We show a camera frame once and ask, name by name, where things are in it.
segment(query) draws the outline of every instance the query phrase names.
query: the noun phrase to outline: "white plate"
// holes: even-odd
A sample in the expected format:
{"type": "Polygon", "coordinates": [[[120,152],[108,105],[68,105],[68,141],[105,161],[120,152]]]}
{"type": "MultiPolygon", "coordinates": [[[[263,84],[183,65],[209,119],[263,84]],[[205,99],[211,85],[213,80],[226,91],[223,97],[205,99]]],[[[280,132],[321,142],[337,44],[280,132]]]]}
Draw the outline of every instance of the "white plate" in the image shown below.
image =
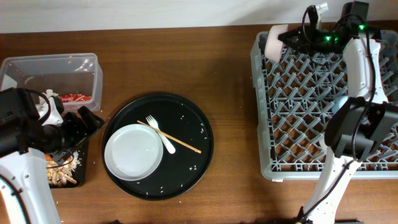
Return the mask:
{"type": "Polygon", "coordinates": [[[130,124],[113,133],[104,152],[109,171],[122,180],[147,177],[156,170],[162,156],[159,135],[141,124],[130,124]]]}

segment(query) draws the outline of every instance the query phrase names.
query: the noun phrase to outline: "white foam piece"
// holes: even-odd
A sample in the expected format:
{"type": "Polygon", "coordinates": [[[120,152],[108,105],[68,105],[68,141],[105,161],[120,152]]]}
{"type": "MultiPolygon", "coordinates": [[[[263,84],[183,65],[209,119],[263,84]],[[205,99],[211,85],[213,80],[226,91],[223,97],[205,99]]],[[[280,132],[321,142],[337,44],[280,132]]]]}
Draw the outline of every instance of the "white foam piece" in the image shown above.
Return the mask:
{"type": "Polygon", "coordinates": [[[278,35],[287,31],[288,24],[272,26],[268,33],[264,55],[266,58],[279,62],[284,43],[278,40],[278,35]]]}

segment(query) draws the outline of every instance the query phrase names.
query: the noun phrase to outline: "plastic container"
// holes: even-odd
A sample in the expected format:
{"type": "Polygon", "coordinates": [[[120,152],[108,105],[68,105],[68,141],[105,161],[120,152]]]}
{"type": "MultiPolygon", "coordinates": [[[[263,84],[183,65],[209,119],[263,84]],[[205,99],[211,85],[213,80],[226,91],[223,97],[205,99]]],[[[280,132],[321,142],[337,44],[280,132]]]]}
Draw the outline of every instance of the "plastic container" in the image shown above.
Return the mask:
{"type": "MultiPolygon", "coordinates": [[[[268,32],[257,35],[251,50],[253,86],[256,89],[259,126],[257,136],[261,173],[269,180],[318,179],[326,152],[318,141],[333,116],[334,99],[347,94],[347,74],[342,55],[308,55],[284,47],[275,63],[264,57],[268,32]]],[[[384,92],[398,105],[398,35],[382,31],[379,64],[384,92]]],[[[398,124],[379,150],[368,157],[354,179],[398,178],[398,124]]]]}
{"type": "Polygon", "coordinates": [[[101,108],[103,72],[95,54],[38,55],[6,58],[0,69],[1,90],[28,88],[45,93],[52,89],[60,96],[81,93],[90,101],[64,103],[65,111],[87,106],[101,108]]]}

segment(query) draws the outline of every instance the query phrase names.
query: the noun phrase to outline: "clear plastic container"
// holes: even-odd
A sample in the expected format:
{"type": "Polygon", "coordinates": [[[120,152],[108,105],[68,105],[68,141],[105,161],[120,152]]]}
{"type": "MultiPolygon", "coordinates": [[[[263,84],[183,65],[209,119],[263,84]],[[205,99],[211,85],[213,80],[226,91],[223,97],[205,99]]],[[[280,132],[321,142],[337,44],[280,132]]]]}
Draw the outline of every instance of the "clear plastic container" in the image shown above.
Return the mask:
{"type": "Polygon", "coordinates": [[[103,72],[95,54],[38,55],[6,58],[0,69],[1,91],[11,87],[62,95],[83,94],[91,100],[64,103],[65,111],[87,106],[101,109],[103,72]]]}

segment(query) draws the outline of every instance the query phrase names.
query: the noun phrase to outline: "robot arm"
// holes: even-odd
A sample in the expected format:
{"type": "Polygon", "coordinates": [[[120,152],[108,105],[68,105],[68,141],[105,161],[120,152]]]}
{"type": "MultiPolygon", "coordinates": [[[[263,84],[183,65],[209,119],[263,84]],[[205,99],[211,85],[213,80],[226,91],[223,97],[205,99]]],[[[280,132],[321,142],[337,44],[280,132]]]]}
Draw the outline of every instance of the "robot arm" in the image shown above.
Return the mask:
{"type": "MultiPolygon", "coordinates": [[[[335,222],[338,204],[349,181],[362,161],[376,152],[392,125],[398,120],[398,108],[387,104],[388,99],[382,87],[379,68],[380,43],[374,39],[367,39],[369,31],[374,38],[377,38],[378,33],[377,29],[366,27],[364,24],[368,4],[345,4],[340,20],[342,25],[335,25],[334,28],[338,29],[329,31],[315,28],[318,8],[310,6],[306,11],[310,16],[310,26],[302,24],[297,29],[280,34],[271,34],[271,29],[269,37],[277,38],[274,40],[275,43],[278,43],[278,40],[282,41],[296,51],[310,56],[317,52],[334,52],[344,56],[348,72],[349,98],[326,127],[325,139],[320,141],[322,149],[326,151],[325,166],[310,201],[301,208],[296,220],[297,223],[332,224],[335,222]],[[357,131],[356,124],[364,115],[369,122],[360,124],[357,131]],[[356,140],[353,141],[353,148],[351,140],[354,135],[356,140]]],[[[282,26],[274,30],[283,30],[282,26]]],[[[266,46],[264,54],[267,58],[275,58],[278,55],[280,57],[275,47],[273,50],[268,52],[266,46]]]]}
{"type": "Polygon", "coordinates": [[[29,93],[0,92],[0,191],[11,223],[60,223],[44,153],[63,164],[70,157],[64,150],[86,141],[104,121],[86,107],[78,110],[81,118],[71,112],[61,117],[60,99],[39,93],[46,104],[36,106],[29,93]]]}

